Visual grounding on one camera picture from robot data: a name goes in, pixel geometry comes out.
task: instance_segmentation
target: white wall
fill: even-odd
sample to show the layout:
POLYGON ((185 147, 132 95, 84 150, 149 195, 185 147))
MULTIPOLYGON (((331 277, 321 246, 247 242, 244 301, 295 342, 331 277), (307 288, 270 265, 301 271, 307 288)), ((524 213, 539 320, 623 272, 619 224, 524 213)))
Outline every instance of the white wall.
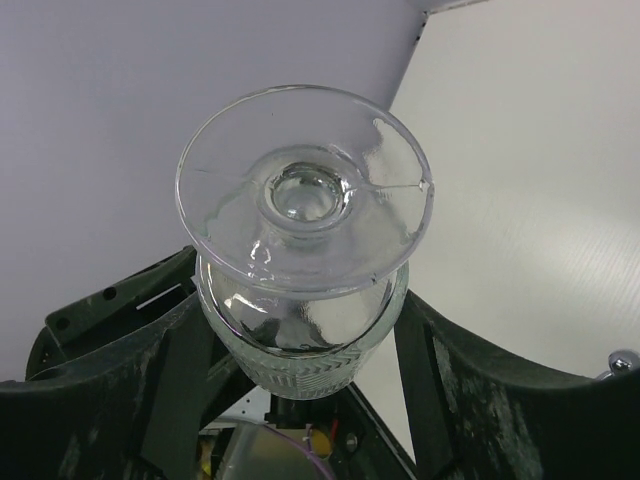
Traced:
POLYGON ((527 358, 595 376, 640 349, 640 3, 432 16, 392 111, 436 183, 411 287, 527 358))

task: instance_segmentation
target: white panel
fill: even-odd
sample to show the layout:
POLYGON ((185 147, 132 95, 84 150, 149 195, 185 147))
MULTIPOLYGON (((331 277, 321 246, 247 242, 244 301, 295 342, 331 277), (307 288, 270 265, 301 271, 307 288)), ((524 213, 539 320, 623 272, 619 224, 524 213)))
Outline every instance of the white panel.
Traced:
POLYGON ((393 112, 436 182, 411 288, 509 350, 595 376, 640 348, 640 2, 433 16, 393 112))
POLYGON ((391 102, 422 17, 397 0, 0 2, 0 381, 47 313, 188 242, 178 157, 285 83, 391 102))

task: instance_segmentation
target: wire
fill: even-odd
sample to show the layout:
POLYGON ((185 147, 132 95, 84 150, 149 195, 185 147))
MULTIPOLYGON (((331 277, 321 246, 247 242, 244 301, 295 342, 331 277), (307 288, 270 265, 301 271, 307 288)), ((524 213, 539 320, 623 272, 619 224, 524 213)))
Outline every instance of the wire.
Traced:
POLYGON ((305 438, 307 440, 307 450, 309 450, 310 452, 313 452, 313 447, 311 446, 312 431, 313 431, 313 425, 309 424, 309 426, 307 427, 307 434, 305 435, 305 438))
POLYGON ((313 463, 313 465, 320 471, 320 473, 322 473, 322 475, 324 475, 324 477, 327 480, 336 480, 336 477, 333 475, 333 472, 331 472, 331 470, 324 464, 324 462, 320 459, 320 457, 318 457, 315 453, 313 453, 313 451, 307 450, 298 442, 296 442, 293 438, 288 437, 284 433, 279 432, 275 428, 272 428, 265 423, 252 422, 251 420, 233 418, 233 417, 218 417, 215 421, 229 422, 229 423, 244 423, 244 424, 253 425, 256 427, 262 427, 268 432, 270 432, 271 434, 275 435, 276 437, 280 437, 282 440, 287 442, 292 447, 296 448, 298 451, 302 452, 305 455, 305 457, 307 457, 311 461, 311 463, 313 463))

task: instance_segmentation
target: black mount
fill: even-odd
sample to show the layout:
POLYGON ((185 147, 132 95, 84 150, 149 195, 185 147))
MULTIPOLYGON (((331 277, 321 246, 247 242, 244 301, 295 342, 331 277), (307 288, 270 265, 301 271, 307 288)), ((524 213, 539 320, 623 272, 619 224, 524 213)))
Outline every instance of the black mount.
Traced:
MULTIPOLYGON (((254 387, 200 309, 195 258, 187 247, 46 318, 27 381, 0 383, 0 478, 189 478, 201 427, 254 387)), ((268 420, 337 418, 340 479, 638 478, 640 370, 595 381, 543 367, 411 292, 395 336, 417 465, 355 385, 273 397, 268 420)))

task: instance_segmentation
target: clear glass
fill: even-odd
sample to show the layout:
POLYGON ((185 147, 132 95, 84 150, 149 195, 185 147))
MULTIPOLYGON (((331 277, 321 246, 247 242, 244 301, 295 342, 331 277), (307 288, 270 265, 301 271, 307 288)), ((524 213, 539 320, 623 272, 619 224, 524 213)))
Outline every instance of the clear glass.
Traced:
POLYGON ((176 199, 205 313, 256 383, 317 398, 353 378, 397 318, 433 191, 407 129, 346 92, 268 89, 205 123, 176 199))

